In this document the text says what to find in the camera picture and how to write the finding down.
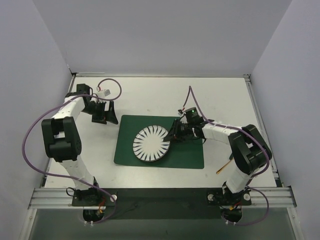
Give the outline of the gold fork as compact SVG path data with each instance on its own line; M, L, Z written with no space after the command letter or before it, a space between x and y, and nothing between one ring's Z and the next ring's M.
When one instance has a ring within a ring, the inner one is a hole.
M234 159L230 159L225 165L223 165L218 171L216 171L216 174L220 174Z

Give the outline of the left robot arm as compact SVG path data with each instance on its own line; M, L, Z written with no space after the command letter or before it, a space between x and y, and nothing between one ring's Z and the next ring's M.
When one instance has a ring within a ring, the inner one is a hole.
M107 100L110 90L97 87L96 93L82 83L76 91L65 95L63 106L50 119L41 122L44 148L47 156L65 168L74 182L73 197L89 205L100 203L102 193L96 178L89 172L81 158L82 141L76 126L80 113L91 116L93 123L117 125L114 101Z

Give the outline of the dark green placemat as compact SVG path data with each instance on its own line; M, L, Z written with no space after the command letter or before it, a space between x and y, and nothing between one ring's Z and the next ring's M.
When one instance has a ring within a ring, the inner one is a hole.
M203 141L195 137L170 145L168 153L153 162L138 159L133 150L134 138L143 128L154 125L169 130L174 116L123 115L120 120L114 163L130 167L203 169Z

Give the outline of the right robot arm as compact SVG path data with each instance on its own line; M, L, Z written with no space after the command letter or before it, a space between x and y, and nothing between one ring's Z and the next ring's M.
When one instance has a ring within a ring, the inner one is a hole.
M221 197L233 204L253 178L264 173L272 159L272 152L255 125L235 127L206 119L195 107L187 109L173 121L165 142L183 142L187 138L214 140L230 146L235 169L222 185Z

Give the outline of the white blue striped plate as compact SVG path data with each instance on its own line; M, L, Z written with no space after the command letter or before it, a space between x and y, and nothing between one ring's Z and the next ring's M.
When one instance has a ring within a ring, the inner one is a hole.
M164 141L168 133L164 127L159 125L143 128L133 140L133 154L143 162L158 161L170 148L170 141Z

